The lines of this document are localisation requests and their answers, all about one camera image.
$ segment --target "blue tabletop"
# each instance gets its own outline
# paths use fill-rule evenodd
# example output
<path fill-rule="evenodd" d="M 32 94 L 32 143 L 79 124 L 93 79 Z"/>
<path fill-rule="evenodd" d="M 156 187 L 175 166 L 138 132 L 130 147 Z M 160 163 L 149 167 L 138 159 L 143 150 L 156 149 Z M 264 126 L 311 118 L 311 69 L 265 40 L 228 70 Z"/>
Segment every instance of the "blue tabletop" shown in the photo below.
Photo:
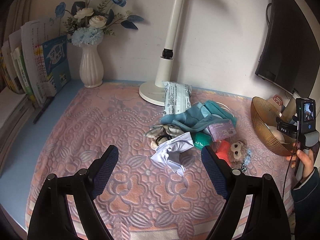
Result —
<path fill-rule="evenodd" d="M 23 228 L 31 180 L 40 152 L 52 128 L 81 87 L 81 80 L 66 84 L 40 120 L 33 124 L 38 112 L 35 111 L 15 139 L 4 164 L 0 177 L 0 203 Z"/>

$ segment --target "handheld camera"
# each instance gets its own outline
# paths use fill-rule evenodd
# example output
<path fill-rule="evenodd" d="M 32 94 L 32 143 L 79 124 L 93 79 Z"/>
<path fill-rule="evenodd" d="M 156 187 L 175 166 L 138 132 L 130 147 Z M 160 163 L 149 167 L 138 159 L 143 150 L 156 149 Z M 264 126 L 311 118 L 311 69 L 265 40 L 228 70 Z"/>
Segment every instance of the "handheld camera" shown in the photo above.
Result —
<path fill-rule="evenodd" d="M 319 141 L 319 132 L 316 130 L 316 101 L 310 98 L 297 98 L 296 108 L 297 116 L 294 115 L 292 119 L 297 125 L 286 123 L 277 117 L 277 130 L 291 138 L 298 137 L 300 150 L 308 154 L 309 149 Z M 298 181 L 302 179 L 303 168 L 303 163 L 297 158 L 294 174 Z"/>

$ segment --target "metal screw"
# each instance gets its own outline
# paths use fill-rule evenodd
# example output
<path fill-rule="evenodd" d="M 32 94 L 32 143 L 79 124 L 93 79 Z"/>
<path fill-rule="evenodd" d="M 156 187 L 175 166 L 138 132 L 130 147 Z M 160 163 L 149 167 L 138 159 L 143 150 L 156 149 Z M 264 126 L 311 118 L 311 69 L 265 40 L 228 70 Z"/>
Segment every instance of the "metal screw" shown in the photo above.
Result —
<path fill-rule="evenodd" d="M 265 179 L 267 179 L 267 180 L 271 180 L 271 179 L 272 179 L 272 177 L 271 177 L 270 174 L 264 174 L 264 177 L 265 177 Z"/>
<path fill-rule="evenodd" d="M 81 169 L 81 170 L 78 171 L 78 174 L 79 175 L 85 175 L 87 173 L 87 171 L 88 171 L 87 169 Z"/>
<path fill-rule="evenodd" d="M 236 176 L 239 176 L 241 174 L 241 171 L 239 171 L 238 169 L 233 169 L 232 170 L 232 174 L 236 175 Z"/>
<path fill-rule="evenodd" d="M 48 180 L 51 180 L 51 179 L 54 179 L 54 177 L 55 177 L 55 174 L 54 174 L 54 173 L 51 173 L 51 174 L 49 174 L 49 175 L 47 176 L 47 179 L 48 179 Z"/>

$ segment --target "purple package label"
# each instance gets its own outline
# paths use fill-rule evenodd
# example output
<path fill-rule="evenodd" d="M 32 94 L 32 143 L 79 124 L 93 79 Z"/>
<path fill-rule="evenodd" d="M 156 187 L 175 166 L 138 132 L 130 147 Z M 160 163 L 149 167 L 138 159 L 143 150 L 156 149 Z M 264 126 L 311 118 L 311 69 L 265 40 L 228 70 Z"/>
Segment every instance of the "purple package label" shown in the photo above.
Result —
<path fill-rule="evenodd" d="M 225 123 L 215 123 L 208 126 L 212 140 L 223 140 L 236 134 L 235 127 L 231 120 Z"/>

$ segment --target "plush toy face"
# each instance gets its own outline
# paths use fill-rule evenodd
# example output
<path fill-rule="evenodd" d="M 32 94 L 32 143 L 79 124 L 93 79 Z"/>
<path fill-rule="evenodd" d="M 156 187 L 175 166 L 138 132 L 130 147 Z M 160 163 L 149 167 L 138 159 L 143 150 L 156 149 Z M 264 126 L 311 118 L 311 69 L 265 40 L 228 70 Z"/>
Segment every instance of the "plush toy face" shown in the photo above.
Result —
<path fill-rule="evenodd" d="M 231 144 L 230 151 L 233 153 L 233 158 L 236 161 L 242 161 L 245 157 L 244 155 L 244 143 L 243 142 L 235 142 Z"/>

